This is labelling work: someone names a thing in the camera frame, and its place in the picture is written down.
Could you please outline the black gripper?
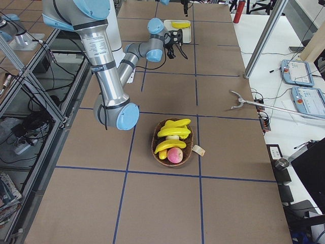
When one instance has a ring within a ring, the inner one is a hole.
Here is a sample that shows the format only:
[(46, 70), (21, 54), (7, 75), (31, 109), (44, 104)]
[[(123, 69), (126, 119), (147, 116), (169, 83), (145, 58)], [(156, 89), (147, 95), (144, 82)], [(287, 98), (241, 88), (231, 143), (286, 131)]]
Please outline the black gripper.
[(182, 29), (177, 30), (169, 30), (165, 37), (165, 48), (167, 49), (167, 56), (169, 59), (174, 59), (175, 53), (173, 45), (177, 46), (180, 54), (185, 58), (188, 59), (186, 53), (182, 50), (183, 44), (183, 31)]

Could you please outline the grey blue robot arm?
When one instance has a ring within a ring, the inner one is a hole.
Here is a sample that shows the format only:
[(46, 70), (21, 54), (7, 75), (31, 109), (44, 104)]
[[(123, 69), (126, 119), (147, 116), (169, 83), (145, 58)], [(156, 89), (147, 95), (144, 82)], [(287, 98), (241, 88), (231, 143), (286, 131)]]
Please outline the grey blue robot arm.
[(100, 94), (94, 115), (105, 127), (132, 129), (139, 119), (139, 109), (124, 92), (109, 38), (109, 1), (43, 1), (43, 20), (50, 27), (76, 32), (82, 41)]
[(181, 48), (183, 44), (182, 29), (168, 30), (159, 18), (150, 19), (147, 29), (150, 33), (148, 42), (131, 43), (125, 48), (125, 56), (117, 69), (122, 86), (127, 84), (141, 58), (153, 63), (160, 62), (163, 55), (174, 59), (173, 47), (176, 46), (181, 55), (188, 59)]

